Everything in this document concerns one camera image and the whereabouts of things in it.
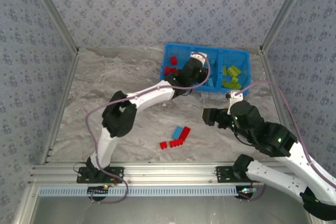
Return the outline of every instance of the blue plastic bin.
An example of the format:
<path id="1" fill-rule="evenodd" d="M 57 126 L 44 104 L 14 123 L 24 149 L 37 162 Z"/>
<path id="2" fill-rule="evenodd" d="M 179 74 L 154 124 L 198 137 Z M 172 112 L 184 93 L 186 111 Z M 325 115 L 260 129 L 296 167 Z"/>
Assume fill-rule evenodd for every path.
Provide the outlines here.
<path id="1" fill-rule="evenodd" d="M 249 52 L 238 49 L 226 49 L 215 47 L 202 47 L 185 44 L 167 43 L 164 48 L 163 59 L 160 69 L 160 80 L 164 79 L 164 68 L 169 66 L 171 68 L 182 69 L 184 64 L 189 60 L 191 52 L 204 52 L 208 55 L 208 60 L 211 64 L 211 78 L 214 86 L 211 87 L 209 82 L 205 83 L 201 87 L 197 88 L 197 91 L 205 92 L 220 92 L 227 93 L 231 89 L 222 87 L 222 80 L 231 82 L 231 76 L 227 74 L 223 75 L 223 66 L 228 69 L 232 65 L 235 65 L 241 70 L 241 74 L 238 76 L 238 83 L 241 88 L 245 88 L 251 84 L 251 67 Z M 175 56 L 177 58 L 177 65 L 173 66 L 170 62 L 170 58 Z"/>

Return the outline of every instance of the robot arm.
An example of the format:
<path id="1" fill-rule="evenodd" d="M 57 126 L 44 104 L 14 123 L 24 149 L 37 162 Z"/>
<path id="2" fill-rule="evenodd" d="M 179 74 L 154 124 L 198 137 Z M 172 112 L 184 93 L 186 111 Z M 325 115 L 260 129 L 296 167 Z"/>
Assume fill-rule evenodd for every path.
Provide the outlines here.
<path id="1" fill-rule="evenodd" d="M 115 146 L 131 131 L 135 115 L 138 112 L 154 104 L 174 99 L 186 92 L 186 90 L 175 89 L 174 86 L 191 87 L 195 83 L 201 83 L 205 80 L 208 74 L 208 69 L 203 67 L 206 57 L 207 54 L 192 52 L 181 70 L 170 74 L 158 84 L 135 93 L 124 94 L 122 91 L 118 91 L 113 95 L 110 102 L 131 97 L 132 99 L 109 105 L 102 114 L 103 128 L 98 142 L 98 161 L 101 168 L 110 165 Z M 88 158 L 86 166 L 89 170 L 90 181 L 99 182 L 105 174 L 100 171 L 96 155 L 93 153 Z"/>
<path id="2" fill-rule="evenodd" d="M 273 170 L 246 155 L 241 155 L 235 162 L 235 175 L 283 191 L 303 203 L 309 213 L 320 219 L 336 219 L 336 190 L 312 169 L 301 143 L 283 125 L 265 122 L 258 109 L 236 93 L 227 94 L 230 100 L 228 109 L 204 109 L 204 122 L 210 126 L 217 122 L 219 128 L 230 128 L 261 153 L 285 164 L 298 178 Z M 334 177 L 311 160 L 324 177 L 336 183 Z"/>

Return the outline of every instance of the patterned wallpaper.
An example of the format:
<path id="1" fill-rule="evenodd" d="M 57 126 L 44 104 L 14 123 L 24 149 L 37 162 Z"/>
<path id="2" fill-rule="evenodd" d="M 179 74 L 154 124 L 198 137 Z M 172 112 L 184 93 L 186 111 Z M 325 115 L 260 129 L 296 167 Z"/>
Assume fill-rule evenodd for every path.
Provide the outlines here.
<path id="1" fill-rule="evenodd" d="M 72 60 L 40 0 L 0 0 L 0 223 L 40 162 Z"/>
<path id="2" fill-rule="evenodd" d="M 336 0 L 297 0 L 267 55 L 310 154 L 336 176 Z"/>
<path id="3" fill-rule="evenodd" d="M 53 0 L 79 47 L 260 45 L 284 0 Z"/>

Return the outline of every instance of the green lego brick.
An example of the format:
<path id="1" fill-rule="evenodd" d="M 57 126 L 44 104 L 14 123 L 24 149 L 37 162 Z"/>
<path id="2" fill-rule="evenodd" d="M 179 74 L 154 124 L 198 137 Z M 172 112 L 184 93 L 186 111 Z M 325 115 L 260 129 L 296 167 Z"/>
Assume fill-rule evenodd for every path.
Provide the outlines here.
<path id="1" fill-rule="evenodd" d="M 231 77 L 236 77 L 241 74 L 241 71 L 235 65 L 229 67 L 227 69 L 227 72 Z"/>
<path id="2" fill-rule="evenodd" d="M 240 75 L 242 72 L 239 68 L 237 68 L 235 65 L 232 65 L 231 68 L 237 73 L 237 75 Z"/>
<path id="3" fill-rule="evenodd" d="M 242 88 L 242 85 L 240 85 L 239 83 L 225 83 L 223 84 L 223 87 L 224 88 L 227 88 L 227 89 L 241 89 Z"/>
<path id="4" fill-rule="evenodd" d="M 232 83 L 238 83 L 238 78 L 237 77 L 232 77 L 231 82 Z"/>

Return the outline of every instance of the marble surface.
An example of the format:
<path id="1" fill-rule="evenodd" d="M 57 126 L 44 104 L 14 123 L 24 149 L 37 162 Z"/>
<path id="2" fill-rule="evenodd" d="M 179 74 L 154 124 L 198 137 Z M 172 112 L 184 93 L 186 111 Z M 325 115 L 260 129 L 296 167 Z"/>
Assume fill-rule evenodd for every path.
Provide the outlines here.
<path id="1" fill-rule="evenodd" d="M 162 55 L 162 47 L 81 49 L 61 126 L 48 161 L 85 161 L 93 152 L 93 143 L 84 123 L 86 113 L 107 103 L 116 91 L 129 93 L 156 84 Z M 250 60 L 253 81 L 265 80 L 260 56 L 250 54 Z M 266 121 L 279 121 L 267 85 L 251 89 L 247 100 L 260 110 Z M 203 108 L 227 105 L 224 94 L 206 92 L 192 92 L 156 104 L 137 114 L 132 131 L 118 143 L 112 161 L 234 161 L 241 153 L 262 161 L 272 160 L 254 148 L 240 144 L 230 130 L 204 124 Z M 100 137 L 101 112 L 90 118 L 96 138 Z M 191 128 L 183 146 L 161 150 L 159 143 L 169 141 L 178 125 Z"/>

